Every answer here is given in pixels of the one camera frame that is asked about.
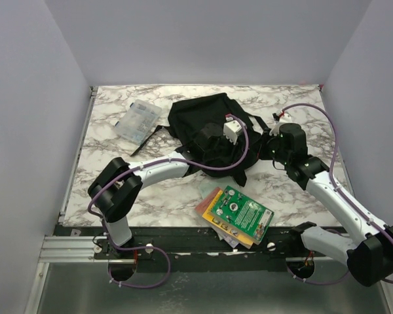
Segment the green cover book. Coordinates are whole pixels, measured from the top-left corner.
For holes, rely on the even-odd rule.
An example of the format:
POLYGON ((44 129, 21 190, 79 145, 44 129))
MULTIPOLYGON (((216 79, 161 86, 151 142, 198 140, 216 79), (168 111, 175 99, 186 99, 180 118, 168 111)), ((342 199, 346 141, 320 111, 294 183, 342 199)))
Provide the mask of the green cover book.
POLYGON ((222 191, 223 194, 210 210, 211 214, 243 233, 253 244, 260 244, 274 212, 231 186, 222 191))

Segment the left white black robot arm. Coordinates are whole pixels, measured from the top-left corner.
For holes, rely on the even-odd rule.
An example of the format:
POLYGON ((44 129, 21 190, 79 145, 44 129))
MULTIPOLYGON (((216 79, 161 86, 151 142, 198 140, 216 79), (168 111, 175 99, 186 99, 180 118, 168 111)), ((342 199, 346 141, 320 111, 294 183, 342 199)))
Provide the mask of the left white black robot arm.
POLYGON ((249 145, 246 125, 241 119, 228 114, 220 136, 236 145, 240 135, 244 136, 243 153, 235 163, 226 167, 199 164, 177 151, 148 162, 129 164, 122 158, 115 158, 107 164, 88 189, 91 200, 87 211, 100 219, 110 240, 109 250, 117 258, 126 258, 131 253, 132 231, 127 214, 144 188, 168 179, 186 177, 200 170, 232 170, 243 162, 249 145))

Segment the black student backpack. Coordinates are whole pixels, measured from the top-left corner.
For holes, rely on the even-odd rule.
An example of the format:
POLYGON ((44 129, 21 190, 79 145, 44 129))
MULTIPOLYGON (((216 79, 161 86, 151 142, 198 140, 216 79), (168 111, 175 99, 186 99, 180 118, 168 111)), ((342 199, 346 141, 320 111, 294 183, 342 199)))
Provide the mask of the black student backpack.
POLYGON ((181 142, 176 150, 198 164, 210 167, 227 167, 236 163, 244 152, 244 136, 232 144, 223 134, 226 116, 232 114, 247 127, 249 147, 245 159, 236 167, 225 171, 203 169, 210 177, 232 177, 238 186, 247 182, 246 170, 258 161, 261 133, 253 128, 250 118, 240 104, 226 93, 177 101, 168 114, 168 126, 158 125, 155 131, 166 129, 181 142))

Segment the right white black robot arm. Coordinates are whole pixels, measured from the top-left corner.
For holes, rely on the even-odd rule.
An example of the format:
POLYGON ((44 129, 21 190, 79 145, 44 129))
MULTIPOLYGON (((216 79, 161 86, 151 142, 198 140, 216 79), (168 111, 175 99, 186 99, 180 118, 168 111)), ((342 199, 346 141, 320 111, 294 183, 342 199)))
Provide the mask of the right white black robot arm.
POLYGON ((321 159, 309 154, 306 133, 300 125, 284 123, 273 130, 265 128, 259 157, 282 164, 286 175, 316 198, 349 235, 342 237, 306 222, 288 240, 292 254, 322 253, 344 264, 365 287, 393 274, 393 225, 370 213, 339 184, 321 159))

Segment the yellow cover book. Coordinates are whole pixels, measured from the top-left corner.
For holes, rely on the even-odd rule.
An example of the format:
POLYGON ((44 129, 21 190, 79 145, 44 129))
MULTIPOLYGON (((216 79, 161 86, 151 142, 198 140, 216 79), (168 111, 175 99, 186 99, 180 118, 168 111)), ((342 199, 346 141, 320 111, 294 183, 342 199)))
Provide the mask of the yellow cover book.
POLYGON ((238 232, 237 229, 232 227, 230 224, 220 221, 217 217, 211 214, 210 210, 214 208, 215 201, 218 201, 222 194, 222 189, 216 188, 195 207, 195 212, 214 231, 222 231, 224 234, 227 234, 229 237, 238 241, 243 247, 250 249, 253 245, 252 240, 250 240, 246 235, 244 236, 243 233, 238 232))

